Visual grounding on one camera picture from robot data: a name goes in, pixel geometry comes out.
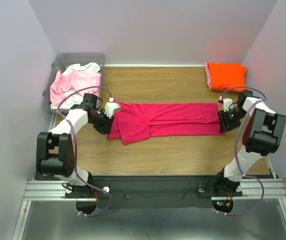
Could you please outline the magenta t shirt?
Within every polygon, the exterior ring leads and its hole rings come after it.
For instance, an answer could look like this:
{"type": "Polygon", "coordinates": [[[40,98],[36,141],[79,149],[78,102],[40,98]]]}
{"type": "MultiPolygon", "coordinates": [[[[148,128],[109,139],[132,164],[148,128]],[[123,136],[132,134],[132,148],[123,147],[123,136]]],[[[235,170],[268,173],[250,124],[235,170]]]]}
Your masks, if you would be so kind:
{"type": "Polygon", "coordinates": [[[124,145],[154,137],[221,136],[216,103],[124,103],[108,140],[124,145]]]}

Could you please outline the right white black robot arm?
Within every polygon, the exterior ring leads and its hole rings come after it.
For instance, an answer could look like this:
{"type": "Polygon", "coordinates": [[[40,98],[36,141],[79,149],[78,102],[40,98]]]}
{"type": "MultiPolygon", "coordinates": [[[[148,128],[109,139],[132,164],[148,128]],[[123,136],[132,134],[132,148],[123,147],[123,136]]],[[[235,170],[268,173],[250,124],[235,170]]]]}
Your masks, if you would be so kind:
{"type": "Polygon", "coordinates": [[[216,194],[240,192],[240,182],[254,163],[279,149],[286,116],[271,110],[265,101],[265,96],[254,96],[251,90],[240,92],[236,102],[220,95],[220,133],[238,129],[236,141],[242,147],[234,146],[234,159],[218,172],[213,182],[216,194]]]}

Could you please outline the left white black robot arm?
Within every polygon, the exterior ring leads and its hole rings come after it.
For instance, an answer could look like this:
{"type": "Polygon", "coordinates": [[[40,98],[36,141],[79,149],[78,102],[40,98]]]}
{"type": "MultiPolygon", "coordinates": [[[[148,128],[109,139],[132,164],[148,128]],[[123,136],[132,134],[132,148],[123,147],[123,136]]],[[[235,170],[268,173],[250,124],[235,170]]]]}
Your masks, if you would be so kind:
{"type": "Polygon", "coordinates": [[[97,107],[97,100],[96,95],[86,93],[83,101],[73,105],[67,115],[58,111],[63,120],[51,130],[40,132],[36,141],[37,172],[62,180],[68,194],[75,193],[85,198],[97,190],[94,189],[92,174],[77,166],[76,134],[88,123],[98,133],[109,134],[114,114],[121,110],[113,98],[103,108],[97,107]]]}

